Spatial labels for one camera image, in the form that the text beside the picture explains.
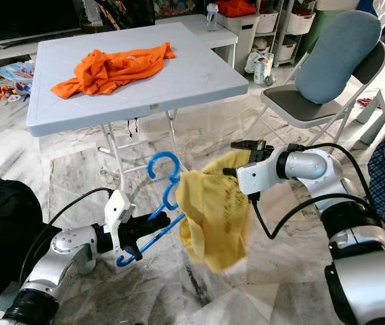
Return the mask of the red cloth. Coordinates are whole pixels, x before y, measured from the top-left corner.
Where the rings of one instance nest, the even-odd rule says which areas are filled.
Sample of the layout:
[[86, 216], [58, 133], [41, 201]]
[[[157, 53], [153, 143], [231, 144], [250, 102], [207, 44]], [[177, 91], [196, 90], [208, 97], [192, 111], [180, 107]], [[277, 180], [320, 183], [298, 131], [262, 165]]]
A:
[[241, 18], [257, 12], [256, 6], [248, 0], [217, 0], [216, 5], [226, 18]]

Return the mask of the white folding table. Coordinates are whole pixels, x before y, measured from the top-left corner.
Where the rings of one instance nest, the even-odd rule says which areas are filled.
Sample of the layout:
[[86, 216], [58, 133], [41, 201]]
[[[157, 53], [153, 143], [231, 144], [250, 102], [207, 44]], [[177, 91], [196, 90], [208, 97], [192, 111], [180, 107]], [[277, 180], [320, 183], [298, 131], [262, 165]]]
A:
[[[53, 85], [70, 79], [74, 67], [94, 49], [117, 52], [163, 43], [170, 43], [176, 56], [154, 77], [125, 85], [112, 95], [62, 99], [52, 93]], [[100, 126], [108, 154], [120, 163], [115, 122], [164, 115], [167, 135], [174, 138], [179, 109], [245, 95], [247, 90], [247, 80], [179, 22], [75, 35], [38, 44], [26, 126], [35, 137]]]

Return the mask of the grey folding chair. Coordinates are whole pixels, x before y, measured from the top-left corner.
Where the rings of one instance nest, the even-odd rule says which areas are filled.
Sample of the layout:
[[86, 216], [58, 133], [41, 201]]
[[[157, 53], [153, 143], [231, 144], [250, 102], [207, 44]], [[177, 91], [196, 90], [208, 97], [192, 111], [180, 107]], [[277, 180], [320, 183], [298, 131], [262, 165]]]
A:
[[289, 126], [297, 128], [319, 127], [319, 132], [309, 145], [316, 144], [324, 134], [331, 137], [336, 143], [344, 131], [350, 112], [357, 103], [357, 98], [365, 91], [369, 84], [381, 73], [385, 65], [385, 44], [378, 41], [374, 49], [354, 69], [352, 76], [360, 83], [361, 87], [353, 93], [352, 97], [344, 104], [331, 100], [325, 104], [314, 104], [304, 99], [298, 92], [295, 84], [283, 83], [276, 87], [265, 89], [261, 93], [261, 109], [257, 118], [249, 124], [247, 131], [251, 131], [267, 111], [274, 111]]

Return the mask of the white side table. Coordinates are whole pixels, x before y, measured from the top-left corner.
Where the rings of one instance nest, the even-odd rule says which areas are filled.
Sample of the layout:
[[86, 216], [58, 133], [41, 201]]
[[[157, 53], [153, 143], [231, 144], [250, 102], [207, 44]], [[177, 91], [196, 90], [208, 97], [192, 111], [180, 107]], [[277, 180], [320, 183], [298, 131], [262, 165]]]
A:
[[206, 16], [201, 14], [158, 19], [155, 24], [174, 24], [174, 22], [183, 24], [192, 34], [195, 34], [201, 44], [213, 50], [232, 68], [235, 68], [236, 43], [238, 42], [238, 36], [235, 33], [220, 24], [216, 25], [216, 30], [208, 30]]

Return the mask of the yellow printed t-shirt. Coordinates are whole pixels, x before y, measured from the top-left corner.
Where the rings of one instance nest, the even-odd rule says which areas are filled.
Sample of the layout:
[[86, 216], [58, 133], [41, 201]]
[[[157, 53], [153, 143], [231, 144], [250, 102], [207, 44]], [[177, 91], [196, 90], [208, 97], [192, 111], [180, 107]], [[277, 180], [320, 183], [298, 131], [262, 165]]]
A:
[[249, 201], [236, 177], [223, 169], [247, 165], [249, 156], [249, 151], [235, 150], [202, 170], [179, 174], [175, 196], [185, 214], [179, 222], [179, 239], [192, 262], [218, 274], [247, 257]]

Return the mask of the black knit garment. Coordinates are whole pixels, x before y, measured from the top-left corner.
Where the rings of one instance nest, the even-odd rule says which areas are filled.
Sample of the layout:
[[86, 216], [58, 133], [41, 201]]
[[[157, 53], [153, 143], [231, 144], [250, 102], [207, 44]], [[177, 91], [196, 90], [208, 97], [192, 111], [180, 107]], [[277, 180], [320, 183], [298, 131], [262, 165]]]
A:
[[0, 179], [0, 295], [20, 285], [59, 227], [43, 222], [43, 210], [25, 183]]

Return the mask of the clear water bottle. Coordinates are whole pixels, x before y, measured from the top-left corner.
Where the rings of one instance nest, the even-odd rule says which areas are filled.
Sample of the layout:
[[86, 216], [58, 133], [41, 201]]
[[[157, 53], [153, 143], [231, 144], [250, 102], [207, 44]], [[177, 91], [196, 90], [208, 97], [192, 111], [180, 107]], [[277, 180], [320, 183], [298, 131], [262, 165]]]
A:
[[218, 31], [219, 8], [216, 3], [209, 3], [206, 6], [206, 30], [210, 33]]

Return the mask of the white storage basket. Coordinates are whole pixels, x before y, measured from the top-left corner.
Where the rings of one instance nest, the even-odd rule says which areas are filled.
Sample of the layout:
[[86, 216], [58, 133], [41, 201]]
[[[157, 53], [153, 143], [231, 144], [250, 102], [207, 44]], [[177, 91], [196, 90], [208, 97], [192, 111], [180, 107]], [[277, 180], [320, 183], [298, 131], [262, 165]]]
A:
[[312, 10], [307, 10], [301, 14], [289, 12], [287, 17], [287, 24], [285, 28], [286, 35], [304, 35], [309, 33], [310, 28], [314, 22], [316, 13]]
[[249, 52], [255, 38], [255, 31], [259, 20], [259, 14], [250, 14], [241, 16], [241, 18], [223, 18], [223, 26], [238, 37], [236, 51]]
[[264, 10], [259, 14], [259, 22], [256, 27], [256, 34], [272, 33], [276, 29], [278, 13], [275, 10]]

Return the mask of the blue-grey cushion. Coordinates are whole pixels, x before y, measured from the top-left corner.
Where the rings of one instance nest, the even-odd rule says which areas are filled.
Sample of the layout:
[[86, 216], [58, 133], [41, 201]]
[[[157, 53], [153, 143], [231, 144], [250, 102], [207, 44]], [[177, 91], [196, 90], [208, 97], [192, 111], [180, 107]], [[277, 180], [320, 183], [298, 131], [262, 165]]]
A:
[[297, 71], [300, 95], [322, 105], [341, 95], [351, 77], [369, 83], [385, 63], [381, 31], [377, 16], [368, 12], [347, 10], [336, 16]]

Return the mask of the printed small package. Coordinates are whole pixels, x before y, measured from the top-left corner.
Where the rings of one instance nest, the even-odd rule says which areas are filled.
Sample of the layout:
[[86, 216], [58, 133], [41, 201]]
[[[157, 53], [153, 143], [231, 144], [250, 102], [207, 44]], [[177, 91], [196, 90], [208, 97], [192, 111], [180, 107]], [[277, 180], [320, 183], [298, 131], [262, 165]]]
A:
[[275, 61], [273, 53], [253, 50], [248, 55], [244, 71], [248, 74], [253, 74], [255, 84], [272, 86], [275, 83], [271, 72], [273, 61]]

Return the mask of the orange t-shirt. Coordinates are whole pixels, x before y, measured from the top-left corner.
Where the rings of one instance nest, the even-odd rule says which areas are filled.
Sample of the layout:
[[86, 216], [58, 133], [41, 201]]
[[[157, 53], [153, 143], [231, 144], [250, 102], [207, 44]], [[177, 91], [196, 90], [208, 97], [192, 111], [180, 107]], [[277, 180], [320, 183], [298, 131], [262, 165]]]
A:
[[168, 60], [176, 58], [170, 43], [149, 49], [132, 49], [106, 53], [94, 49], [74, 68], [74, 77], [51, 87], [62, 99], [78, 93], [84, 95], [112, 95], [124, 85], [154, 77]]

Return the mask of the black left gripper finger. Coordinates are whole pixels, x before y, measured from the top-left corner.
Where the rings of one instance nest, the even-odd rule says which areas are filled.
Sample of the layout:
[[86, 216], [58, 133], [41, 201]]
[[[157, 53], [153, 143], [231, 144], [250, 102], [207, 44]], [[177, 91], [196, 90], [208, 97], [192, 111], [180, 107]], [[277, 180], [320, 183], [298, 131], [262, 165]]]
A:
[[148, 234], [154, 234], [168, 227], [173, 220], [167, 213], [151, 213], [147, 215], [147, 230]]

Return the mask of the blue toy plate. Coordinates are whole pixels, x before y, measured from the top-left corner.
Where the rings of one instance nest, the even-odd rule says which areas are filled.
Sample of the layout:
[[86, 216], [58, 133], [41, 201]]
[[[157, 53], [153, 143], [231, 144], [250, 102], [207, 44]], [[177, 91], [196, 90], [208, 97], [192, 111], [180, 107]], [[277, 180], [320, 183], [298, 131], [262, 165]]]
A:
[[34, 61], [9, 63], [0, 67], [1, 77], [11, 81], [12, 86], [19, 95], [28, 95], [31, 92], [34, 74]]

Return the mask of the black television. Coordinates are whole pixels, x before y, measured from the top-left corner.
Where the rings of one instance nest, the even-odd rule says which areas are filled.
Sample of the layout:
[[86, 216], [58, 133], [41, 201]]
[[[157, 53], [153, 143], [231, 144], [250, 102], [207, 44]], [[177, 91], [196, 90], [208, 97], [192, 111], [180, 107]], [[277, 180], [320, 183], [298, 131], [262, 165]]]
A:
[[0, 0], [0, 44], [80, 28], [74, 0]]

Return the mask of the blue plastic hanger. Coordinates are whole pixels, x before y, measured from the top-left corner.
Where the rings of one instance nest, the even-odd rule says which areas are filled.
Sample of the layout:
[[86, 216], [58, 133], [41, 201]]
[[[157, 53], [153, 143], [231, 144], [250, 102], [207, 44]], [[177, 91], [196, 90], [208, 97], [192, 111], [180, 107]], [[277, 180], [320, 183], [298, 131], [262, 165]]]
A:
[[[161, 158], [169, 158], [171, 161], [173, 161], [174, 168], [171, 175], [167, 177], [168, 185], [164, 190], [164, 193], [162, 193], [161, 205], [159, 205], [157, 209], [152, 211], [152, 213], [167, 213], [167, 211], [176, 211], [177, 208], [179, 208], [178, 204], [171, 204], [168, 201], [168, 195], [171, 194], [175, 186], [181, 180], [181, 178], [179, 177], [179, 171], [181, 169], [181, 163], [179, 161], [179, 158], [177, 158], [177, 156], [174, 155], [172, 152], [158, 152], [152, 158], [150, 158], [147, 164], [148, 174], [152, 179], [155, 179], [157, 177], [157, 175], [153, 170], [153, 167], [155, 162], [158, 160], [161, 160]], [[184, 219], [184, 217], [185, 217], [185, 214], [180, 213], [179, 216], [177, 216], [177, 218], [174, 219], [173, 222], [171, 222], [171, 224], [168, 227], [164, 228], [163, 230], [159, 230], [159, 232], [156, 232], [154, 234], [148, 234], [148, 230], [146, 230], [147, 235], [141, 236], [141, 238], [137, 239], [137, 247], [139, 247], [142, 258], [143, 258], [143, 252], [146, 252], [147, 248], [152, 247], [152, 245], [155, 244], [155, 242], [157, 242], [159, 239], [161, 239], [162, 236], [170, 232], [171, 229], [173, 229], [173, 227], [180, 222], [180, 220]], [[119, 248], [121, 248], [122, 250], [122, 225], [119, 226], [118, 235], [119, 235]], [[118, 267], [124, 267], [124, 266], [127, 266], [128, 264], [135, 262], [135, 260], [128, 262], [128, 260], [131, 258], [131, 254], [129, 252], [127, 253], [129, 254], [128, 256], [124, 256], [124, 255], [118, 256], [116, 260], [116, 265]]]

